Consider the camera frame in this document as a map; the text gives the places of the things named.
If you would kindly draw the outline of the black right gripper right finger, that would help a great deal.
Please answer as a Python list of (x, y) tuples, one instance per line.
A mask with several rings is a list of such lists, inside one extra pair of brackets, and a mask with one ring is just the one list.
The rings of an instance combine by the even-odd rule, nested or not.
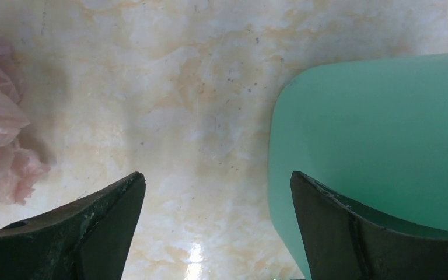
[(290, 184), (313, 279), (448, 279), (448, 231), (373, 209), (299, 171)]

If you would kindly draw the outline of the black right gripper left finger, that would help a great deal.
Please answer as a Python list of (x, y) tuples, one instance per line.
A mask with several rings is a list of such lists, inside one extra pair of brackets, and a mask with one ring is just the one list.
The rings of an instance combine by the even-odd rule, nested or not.
[(0, 279), (121, 279), (146, 191), (143, 174), (0, 229)]

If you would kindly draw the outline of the pink plastic trash bag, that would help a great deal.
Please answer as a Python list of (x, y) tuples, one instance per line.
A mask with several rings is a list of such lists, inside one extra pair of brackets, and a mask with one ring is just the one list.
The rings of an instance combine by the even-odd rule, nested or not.
[(18, 135), (30, 124), (19, 103), (24, 79), (13, 48), (0, 38), (0, 202), (24, 205), (34, 184), (49, 171), (39, 155), (21, 146)]

